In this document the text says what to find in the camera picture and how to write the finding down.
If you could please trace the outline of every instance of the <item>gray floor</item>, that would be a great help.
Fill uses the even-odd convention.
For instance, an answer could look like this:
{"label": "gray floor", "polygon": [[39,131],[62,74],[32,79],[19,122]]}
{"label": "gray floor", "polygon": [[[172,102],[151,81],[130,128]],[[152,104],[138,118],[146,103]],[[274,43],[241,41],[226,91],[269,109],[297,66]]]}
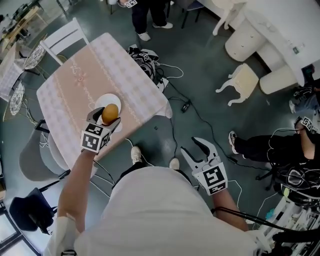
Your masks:
{"label": "gray floor", "polygon": [[[131,10],[115,6],[114,13],[109,14],[105,2],[83,0],[73,9],[69,10],[68,17],[62,15],[39,35],[52,33],[62,25],[76,17],[82,26],[89,41],[92,41],[101,34],[110,33],[125,49],[137,43],[137,37],[131,22]],[[253,94],[241,104],[227,105],[231,99],[238,98],[237,92],[232,87],[227,88],[220,94],[215,90],[228,79],[228,74],[232,74],[239,65],[232,60],[224,49],[224,44],[231,35],[230,31],[220,30],[219,35],[213,38],[212,30],[217,20],[203,11],[198,23],[194,23],[196,12],[189,14],[185,28],[181,29],[183,14],[178,6],[173,6],[170,11],[168,21],[174,23],[175,27],[170,30],[154,29],[149,17],[148,32],[152,37],[150,42],[141,43],[142,47],[155,51],[160,62],[178,66],[184,71],[184,76],[180,79],[171,79],[171,82],[183,94],[187,95],[202,118],[206,119],[213,126],[216,140],[221,144],[227,154],[232,154],[228,143],[228,133],[235,130],[244,139],[262,135],[272,134],[280,127],[292,126],[295,116],[290,113],[288,100],[292,94],[291,90],[284,90],[272,95],[263,94],[259,87]],[[83,46],[77,43],[70,49],[63,52],[67,57],[77,52]],[[250,57],[246,63],[261,77],[266,71],[256,58]],[[53,73],[58,64],[49,56],[45,56],[41,66],[50,74]],[[177,76],[179,71],[172,68],[163,68],[166,76]],[[42,113],[37,102],[36,90],[44,82],[42,77],[28,74],[24,83],[28,87],[26,95],[29,98],[29,107],[36,120],[41,119]],[[178,96],[178,94],[168,87],[164,94],[167,97]],[[0,100],[0,114],[2,116],[6,103]],[[196,157],[201,158],[200,150],[193,144],[191,137],[201,137],[210,142],[213,141],[209,126],[199,120],[194,109],[186,113],[181,112],[182,104],[179,101],[171,101],[173,110],[174,134],[178,146],[183,146],[190,150]],[[42,187],[45,182],[30,182],[20,172],[19,154],[28,141],[29,135],[34,126],[24,116],[17,116],[6,121],[0,126],[0,153],[2,168],[7,185],[7,197],[5,204],[10,205],[13,197],[24,197],[34,187]],[[170,120],[165,117],[155,116],[143,127],[137,130],[130,139],[134,144],[141,147],[145,157],[154,165],[168,166],[170,159],[174,155],[175,142],[172,136]],[[116,149],[106,155],[100,163],[109,170],[116,180],[120,174],[131,166],[130,144],[127,141],[121,143]],[[242,186],[242,194],[239,201],[239,208],[243,212],[257,214],[263,200],[274,194],[274,191],[265,191],[265,186],[269,179],[256,181],[255,177],[263,171],[248,167],[240,167],[227,161],[220,149],[219,155],[224,162],[228,178],[237,180]],[[50,168],[56,170],[57,166],[50,157],[48,150],[43,152],[43,157],[48,162]],[[191,169],[183,159],[180,151],[177,151],[180,159],[181,170],[189,177]],[[260,166],[260,163],[242,159],[235,156],[242,165]],[[98,171],[101,176],[108,176],[102,169]],[[111,187],[102,180],[93,178],[93,181],[103,188],[107,193],[111,192]],[[55,185],[44,193],[48,202],[57,205],[58,197],[62,189],[63,182]],[[234,183],[229,183],[229,191],[233,198],[237,200],[240,189]],[[201,191],[203,198],[211,206],[210,198]],[[279,196],[274,196],[267,200],[260,212],[260,217],[264,217],[266,212],[273,208]],[[108,198],[95,187],[90,188],[88,211],[86,224],[92,226],[99,218],[108,203]],[[36,232],[25,232],[32,244],[42,252],[46,246],[49,236]]]}

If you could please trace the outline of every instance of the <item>white sneaker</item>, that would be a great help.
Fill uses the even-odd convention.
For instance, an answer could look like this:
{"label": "white sneaker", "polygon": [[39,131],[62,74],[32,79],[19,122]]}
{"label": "white sneaker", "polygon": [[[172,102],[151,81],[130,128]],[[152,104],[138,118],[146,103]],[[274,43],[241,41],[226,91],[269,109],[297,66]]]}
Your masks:
{"label": "white sneaker", "polygon": [[146,41],[146,42],[151,40],[151,37],[149,36],[148,32],[138,34],[138,36],[140,37],[141,40]]}
{"label": "white sneaker", "polygon": [[142,162],[141,160],[141,150],[137,146],[133,146],[131,148],[131,159],[132,163],[135,164],[137,162]]}
{"label": "white sneaker", "polygon": [[169,163],[169,168],[173,170],[179,170],[180,168],[180,163],[178,158],[172,158],[170,163]]}
{"label": "white sneaker", "polygon": [[232,152],[234,154],[239,154],[235,149],[235,139],[236,139],[236,137],[237,137],[236,133],[233,130],[230,131],[230,133],[229,133],[229,144],[232,147]]}
{"label": "white sneaker", "polygon": [[296,106],[292,102],[292,100],[289,100],[289,107],[290,107],[290,111],[291,111],[292,114],[296,113]]}
{"label": "white sneaker", "polygon": [[152,26],[156,29],[158,29],[158,28],[172,29],[174,27],[174,25],[170,22],[167,22],[166,25],[164,25],[164,26],[157,26],[156,24],[152,23]]}

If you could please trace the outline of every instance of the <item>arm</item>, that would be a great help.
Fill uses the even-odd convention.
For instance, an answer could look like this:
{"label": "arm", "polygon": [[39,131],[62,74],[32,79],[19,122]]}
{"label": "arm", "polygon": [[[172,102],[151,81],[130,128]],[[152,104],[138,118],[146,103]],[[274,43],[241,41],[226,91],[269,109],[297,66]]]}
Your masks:
{"label": "arm", "polygon": [[90,176],[95,156],[96,153],[88,150],[80,154],[67,177],[58,202],[57,216],[73,217],[80,233],[85,230]]}
{"label": "arm", "polygon": [[301,147],[306,159],[314,159],[315,158],[315,151],[316,145],[312,143],[309,139],[306,129],[302,129],[299,131],[300,138],[301,138]]}
{"label": "arm", "polygon": [[[227,189],[224,189],[218,193],[213,194],[212,201],[215,208],[225,207],[230,210],[239,211],[239,209],[237,208],[234,200],[232,199]],[[242,231],[249,230],[246,221],[241,217],[235,216],[233,214],[230,214],[221,210],[216,211],[216,217]]]}

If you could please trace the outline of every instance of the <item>black pants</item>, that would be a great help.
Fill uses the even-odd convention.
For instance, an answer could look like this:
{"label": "black pants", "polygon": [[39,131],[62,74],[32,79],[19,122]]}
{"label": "black pants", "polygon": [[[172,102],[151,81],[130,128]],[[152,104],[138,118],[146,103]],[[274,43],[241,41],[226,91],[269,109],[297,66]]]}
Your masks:
{"label": "black pants", "polygon": [[286,165],[294,161],[303,163],[304,153],[301,147],[299,135],[293,136],[273,136],[263,135],[252,137],[248,140],[237,137],[234,141],[234,148],[245,158],[258,162],[272,162]]}
{"label": "black pants", "polygon": [[[114,188],[118,182],[124,177],[126,176],[127,174],[135,171],[135,170],[138,170],[138,169],[141,169],[141,168],[144,168],[144,167],[147,167],[147,164],[145,162],[136,162],[134,165],[132,165],[128,170],[124,171],[121,175],[120,175],[120,178],[116,181],[116,183],[114,184],[114,186],[112,188]],[[189,182],[190,184],[191,181],[189,179],[189,177],[182,171],[182,170],[176,170],[178,173],[182,174],[183,177],[185,177]]]}
{"label": "black pants", "polygon": [[137,0],[137,4],[132,7],[132,23],[135,31],[142,34],[147,31],[147,14],[150,9],[154,24],[157,26],[165,26],[166,14],[164,9],[166,7],[164,0]]}

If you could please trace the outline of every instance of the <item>egg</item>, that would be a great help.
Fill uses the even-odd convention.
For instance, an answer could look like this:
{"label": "egg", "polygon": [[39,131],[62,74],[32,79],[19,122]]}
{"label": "egg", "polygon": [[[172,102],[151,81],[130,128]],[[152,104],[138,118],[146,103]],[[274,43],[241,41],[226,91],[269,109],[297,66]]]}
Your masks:
{"label": "egg", "polygon": [[119,115],[119,109],[116,104],[107,105],[101,115],[102,121],[105,125],[109,125],[115,120]]}

